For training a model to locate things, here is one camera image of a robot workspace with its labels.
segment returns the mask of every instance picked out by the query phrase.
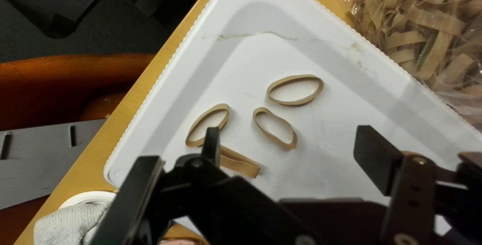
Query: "gray fabric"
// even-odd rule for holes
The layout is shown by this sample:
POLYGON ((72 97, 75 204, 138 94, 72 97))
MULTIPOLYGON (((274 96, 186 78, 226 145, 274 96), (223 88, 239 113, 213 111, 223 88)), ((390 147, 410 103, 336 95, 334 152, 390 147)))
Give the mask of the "gray fabric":
POLYGON ((67 54, 157 53, 169 35, 131 0, 99 0, 73 34, 52 39, 0 0, 0 63, 67 54))
POLYGON ((33 230, 34 245, 79 245, 100 221, 110 202, 82 202, 42 217, 33 230))

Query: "screw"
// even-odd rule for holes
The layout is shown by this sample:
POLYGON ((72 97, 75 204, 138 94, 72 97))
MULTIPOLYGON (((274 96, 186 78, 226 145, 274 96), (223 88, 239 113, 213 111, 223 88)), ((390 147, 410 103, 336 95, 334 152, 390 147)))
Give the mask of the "screw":
POLYGON ((413 158, 413 160, 415 160, 420 165, 423 165, 427 162, 427 160, 424 159, 423 157, 415 157, 415 158, 413 158))
POLYGON ((316 245, 315 240, 309 235, 299 235, 294 240, 295 245, 316 245))
POLYGON ((393 241, 396 245, 418 245, 418 241, 412 238, 411 235, 405 233, 398 233, 393 236, 393 241))
POLYGON ((199 168, 202 165, 203 165, 203 161, 200 159, 195 159, 191 161, 191 166, 193 166, 194 168, 199 168))

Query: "dark floor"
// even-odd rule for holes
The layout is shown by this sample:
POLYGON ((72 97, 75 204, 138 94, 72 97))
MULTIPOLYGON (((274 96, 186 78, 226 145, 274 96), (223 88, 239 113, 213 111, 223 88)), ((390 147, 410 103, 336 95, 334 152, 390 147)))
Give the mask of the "dark floor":
POLYGON ((51 39, 0 0, 0 63, 79 53, 157 53, 172 30, 146 18, 131 0, 100 0, 63 39, 51 39))

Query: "clear plastic bag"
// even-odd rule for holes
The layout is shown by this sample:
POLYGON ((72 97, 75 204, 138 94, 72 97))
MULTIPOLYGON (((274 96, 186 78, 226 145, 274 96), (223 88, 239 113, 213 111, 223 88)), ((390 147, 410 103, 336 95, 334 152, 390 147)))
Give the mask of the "clear plastic bag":
POLYGON ((340 1, 368 41, 482 123, 482 0, 340 1))

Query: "white cloth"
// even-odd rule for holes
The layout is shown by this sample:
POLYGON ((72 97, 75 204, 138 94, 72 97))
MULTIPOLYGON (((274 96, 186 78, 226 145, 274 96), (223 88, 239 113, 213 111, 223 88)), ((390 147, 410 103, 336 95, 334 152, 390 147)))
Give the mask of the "white cloth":
POLYGON ((35 223, 34 245, 81 245, 110 202, 81 202, 59 209, 35 223))

